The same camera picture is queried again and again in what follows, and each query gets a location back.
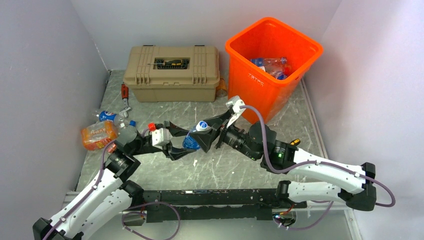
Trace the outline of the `blue label bottle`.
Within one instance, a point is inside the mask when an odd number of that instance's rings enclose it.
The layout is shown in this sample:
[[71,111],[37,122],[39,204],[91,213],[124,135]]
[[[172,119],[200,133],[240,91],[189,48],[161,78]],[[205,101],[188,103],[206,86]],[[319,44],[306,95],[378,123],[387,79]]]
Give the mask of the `blue label bottle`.
[[211,126],[204,120],[199,121],[185,136],[182,146],[189,150],[201,149],[199,136],[202,133],[207,133]]

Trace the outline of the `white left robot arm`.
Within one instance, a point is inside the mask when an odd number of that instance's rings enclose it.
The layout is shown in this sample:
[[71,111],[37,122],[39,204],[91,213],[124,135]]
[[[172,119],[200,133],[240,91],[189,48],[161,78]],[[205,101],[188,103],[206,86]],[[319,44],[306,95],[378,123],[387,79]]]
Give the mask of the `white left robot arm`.
[[32,226],[34,239],[88,240],[119,212],[139,209],[144,203],[144,190],[129,179],[141,164],[135,157],[162,152],[167,158],[178,160],[193,150],[173,147],[170,138],[188,133],[170,121],[151,123],[143,132],[131,124],[122,127],[119,136],[104,147],[106,151],[116,146],[109,156],[100,158],[94,179],[58,213],[49,219],[38,219]]

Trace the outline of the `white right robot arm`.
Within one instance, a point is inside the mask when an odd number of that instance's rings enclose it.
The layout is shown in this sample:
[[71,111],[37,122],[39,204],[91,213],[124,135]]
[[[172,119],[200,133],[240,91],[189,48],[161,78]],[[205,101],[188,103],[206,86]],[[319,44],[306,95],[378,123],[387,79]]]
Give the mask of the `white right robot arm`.
[[301,175],[314,182],[280,181],[275,194],[276,203],[287,208],[304,201],[340,202],[351,209],[370,212],[377,205],[375,165],[349,165],[331,161],[298,147],[298,143],[277,140],[254,107],[241,106],[240,110],[252,110],[258,121],[245,132],[234,125],[238,112],[226,113],[200,121],[187,134],[199,148],[208,152],[213,142],[216,148],[222,144],[232,147],[253,161],[260,160],[261,168],[273,174]]

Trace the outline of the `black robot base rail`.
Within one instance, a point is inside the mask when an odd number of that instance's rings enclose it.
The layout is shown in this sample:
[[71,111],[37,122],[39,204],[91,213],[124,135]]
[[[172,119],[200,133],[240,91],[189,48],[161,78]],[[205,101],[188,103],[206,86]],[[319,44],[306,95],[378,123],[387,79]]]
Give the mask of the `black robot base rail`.
[[287,209],[305,209],[276,196],[274,188],[144,190],[130,200],[131,211],[146,214],[147,223],[174,220],[256,219],[267,221]]

